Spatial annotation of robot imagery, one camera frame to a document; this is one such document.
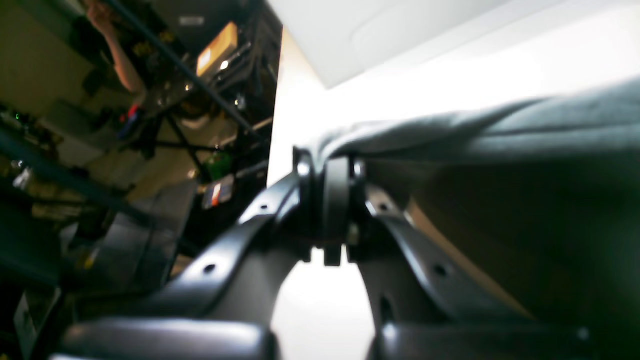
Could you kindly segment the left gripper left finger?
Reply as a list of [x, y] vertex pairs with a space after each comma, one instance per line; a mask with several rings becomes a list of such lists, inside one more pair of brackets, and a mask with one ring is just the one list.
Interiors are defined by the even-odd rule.
[[66, 331], [52, 360], [274, 360], [275, 300], [311, 259], [317, 171], [310, 151], [260, 193], [178, 278], [114, 316]]

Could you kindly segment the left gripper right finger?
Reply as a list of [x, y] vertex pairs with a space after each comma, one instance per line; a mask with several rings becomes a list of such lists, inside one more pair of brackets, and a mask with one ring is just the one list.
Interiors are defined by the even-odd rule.
[[589, 360], [590, 331], [554, 325], [491, 294], [350, 162], [357, 264], [374, 319], [368, 360]]

